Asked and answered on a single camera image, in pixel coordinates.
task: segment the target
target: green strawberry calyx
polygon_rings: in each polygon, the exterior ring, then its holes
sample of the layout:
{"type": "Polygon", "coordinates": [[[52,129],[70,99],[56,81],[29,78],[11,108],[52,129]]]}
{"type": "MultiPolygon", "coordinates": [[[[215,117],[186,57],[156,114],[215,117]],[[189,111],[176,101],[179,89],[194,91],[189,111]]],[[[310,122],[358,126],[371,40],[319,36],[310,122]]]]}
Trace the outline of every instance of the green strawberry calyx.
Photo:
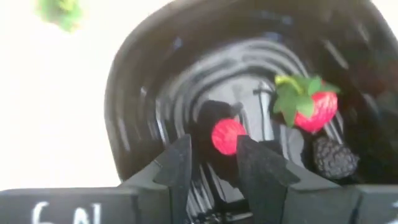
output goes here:
{"type": "Polygon", "coordinates": [[[277,99],[274,113],[282,113],[288,126],[294,125],[296,113],[311,118],[315,109],[312,96],[318,92],[339,93],[340,89],[323,81],[319,76],[305,78],[300,76],[275,76],[277,99]]]}

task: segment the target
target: red strawberry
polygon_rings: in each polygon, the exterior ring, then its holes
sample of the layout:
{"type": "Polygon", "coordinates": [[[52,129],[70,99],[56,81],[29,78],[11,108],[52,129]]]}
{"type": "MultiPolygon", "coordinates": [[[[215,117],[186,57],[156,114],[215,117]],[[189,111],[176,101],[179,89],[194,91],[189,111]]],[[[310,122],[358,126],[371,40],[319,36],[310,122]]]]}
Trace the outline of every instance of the red strawberry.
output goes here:
{"type": "Polygon", "coordinates": [[[295,124],[314,133],[336,114],[339,89],[319,77],[277,76],[275,84],[278,98],[274,112],[282,112],[288,126],[295,124]]]}
{"type": "Polygon", "coordinates": [[[313,133],[321,130],[336,114],[337,95],[331,91],[324,91],[315,93],[311,98],[315,104],[312,116],[307,118],[298,112],[294,124],[313,133]]]}

